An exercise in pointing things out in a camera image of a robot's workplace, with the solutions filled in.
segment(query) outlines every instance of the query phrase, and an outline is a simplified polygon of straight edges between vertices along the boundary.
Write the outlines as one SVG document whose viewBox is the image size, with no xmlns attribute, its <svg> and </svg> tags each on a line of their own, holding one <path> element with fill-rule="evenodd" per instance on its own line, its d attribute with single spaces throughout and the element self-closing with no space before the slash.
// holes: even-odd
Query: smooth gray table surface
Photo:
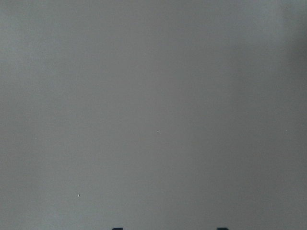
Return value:
<svg viewBox="0 0 307 230">
<path fill-rule="evenodd" d="M 304 0 L 0 0 L 0 229 L 306 229 L 306 76 Z"/>
</svg>

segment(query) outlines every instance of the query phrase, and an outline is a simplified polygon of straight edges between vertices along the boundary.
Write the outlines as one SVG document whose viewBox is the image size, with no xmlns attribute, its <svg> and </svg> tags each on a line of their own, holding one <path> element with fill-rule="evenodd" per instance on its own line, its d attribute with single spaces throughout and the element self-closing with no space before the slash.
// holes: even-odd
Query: gray surface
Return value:
<svg viewBox="0 0 307 230">
<path fill-rule="evenodd" d="M 1 0 L 0 229 L 305 229 L 307 6 Z"/>
</svg>

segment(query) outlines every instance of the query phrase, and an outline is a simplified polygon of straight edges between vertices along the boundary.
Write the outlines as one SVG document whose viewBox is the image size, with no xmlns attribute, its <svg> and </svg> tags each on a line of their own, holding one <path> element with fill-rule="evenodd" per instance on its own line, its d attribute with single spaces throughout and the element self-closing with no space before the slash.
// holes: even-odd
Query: gray background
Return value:
<svg viewBox="0 0 307 230">
<path fill-rule="evenodd" d="M 0 0 L 0 229 L 305 229 L 306 73 L 304 0 Z"/>
</svg>

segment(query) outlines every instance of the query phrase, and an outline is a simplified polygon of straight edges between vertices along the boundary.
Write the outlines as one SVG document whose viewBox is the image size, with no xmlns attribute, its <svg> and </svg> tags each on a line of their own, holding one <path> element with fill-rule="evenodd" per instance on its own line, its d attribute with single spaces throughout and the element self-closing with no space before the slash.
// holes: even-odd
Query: gray floor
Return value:
<svg viewBox="0 0 307 230">
<path fill-rule="evenodd" d="M 0 0 L 0 229 L 305 229 L 306 76 L 304 0 Z"/>
</svg>

